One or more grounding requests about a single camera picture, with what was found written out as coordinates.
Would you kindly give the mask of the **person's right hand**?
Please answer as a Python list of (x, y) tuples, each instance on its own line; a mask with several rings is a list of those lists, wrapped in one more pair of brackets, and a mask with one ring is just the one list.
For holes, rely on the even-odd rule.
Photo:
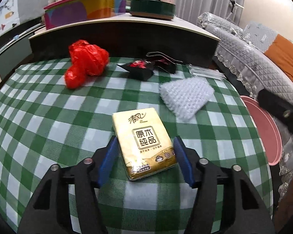
[[(278, 209), (274, 215), (274, 226), (277, 233), (280, 233), (282, 229), (290, 222), (293, 218), (293, 176), (287, 192), (279, 202)], [(289, 224), (290, 230), (293, 230), (293, 221)]]

